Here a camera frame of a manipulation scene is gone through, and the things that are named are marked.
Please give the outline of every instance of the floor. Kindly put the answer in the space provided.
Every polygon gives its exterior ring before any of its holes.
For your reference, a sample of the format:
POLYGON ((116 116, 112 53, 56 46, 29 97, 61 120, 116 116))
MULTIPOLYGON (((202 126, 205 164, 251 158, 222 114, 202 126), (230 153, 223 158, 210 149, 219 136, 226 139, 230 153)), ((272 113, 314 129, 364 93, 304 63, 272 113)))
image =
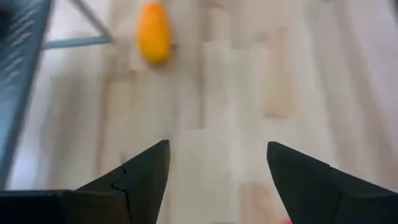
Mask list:
MULTIPOLYGON (((159 223, 282 223, 269 141, 398 189, 390 1, 165 0, 174 55, 161 68, 134 42, 145 0, 87 2, 116 43, 44 52, 10 189, 75 189, 161 139, 159 223)), ((49 39, 94 33, 57 1, 49 39)))

